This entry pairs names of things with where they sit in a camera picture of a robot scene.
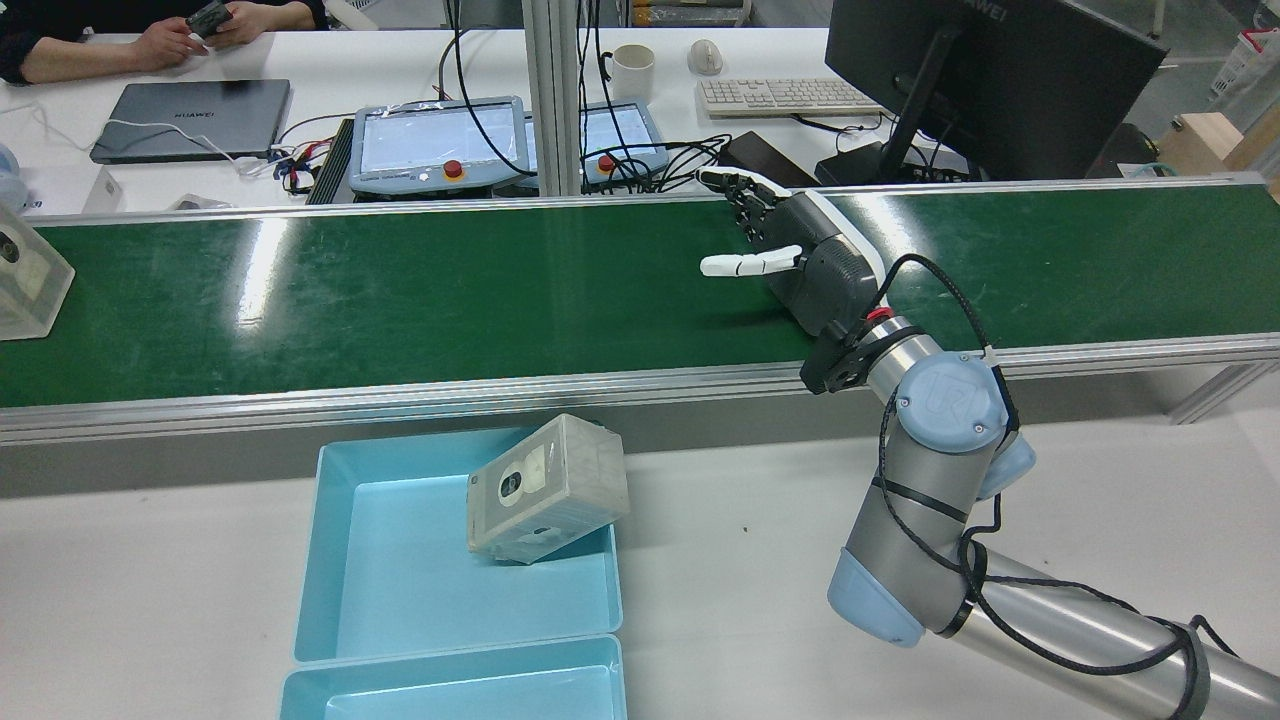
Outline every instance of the white keyboard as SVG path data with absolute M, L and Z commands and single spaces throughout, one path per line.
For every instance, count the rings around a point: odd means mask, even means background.
M 712 118 L 874 115 L 884 110 L 838 78 L 700 79 L 698 100 Z

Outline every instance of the blue plastic tray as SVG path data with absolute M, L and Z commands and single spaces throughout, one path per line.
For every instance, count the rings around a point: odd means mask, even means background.
M 625 720 L 612 635 L 297 670 L 280 720 Z
M 467 475 L 535 428 L 320 452 L 298 662 L 595 635 L 622 624 L 613 528 L 534 565 L 467 551 Z

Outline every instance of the aluminum rail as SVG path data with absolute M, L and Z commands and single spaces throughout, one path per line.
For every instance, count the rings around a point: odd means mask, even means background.
M 1093 375 L 1188 365 L 1274 365 L 1280 359 L 1280 333 L 1005 350 L 1000 357 L 1001 366 L 1011 378 Z M 764 397 L 805 392 L 799 372 L 799 363 L 768 363 L 15 407 L 0 414 L 0 443 Z M 1238 389 L 1240 387 L 1229 386 L 1219 401 Z

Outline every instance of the phone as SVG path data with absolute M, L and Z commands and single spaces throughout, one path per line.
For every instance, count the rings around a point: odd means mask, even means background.
M 223 5 L 221 0 L 214 0 L 187 18 L 187 27 L 200 37 L 209 37 L 218 32 L 218 26 L 229 19 L 232 19 L 232 13 L 227 5 Z

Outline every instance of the monitor stand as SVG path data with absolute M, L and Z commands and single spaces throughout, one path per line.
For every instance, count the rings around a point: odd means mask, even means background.
M 914 82 L 910 78 L 895 78 L 899 85 L 909 83 L 911 90 L 888 143 L 872 142 L 849 152 L 827 158 L 815 168 L 818 179 L 823 181 L 824 184 L 836 186 L 888 184 L 908 179 L 902 176 L 906 154 L 910 152 L 911 143 L 915 142 L 915 133 L 920 129 L 920 118 L 933 99 L 938 77 L 942 74 L 947 55 L 956 38 L 960 37 L 960 32 L 961 29 L 955 26 L 938 28 L 933 33 L 929 49 L 924 54 L 924 63 L 922 63 Z

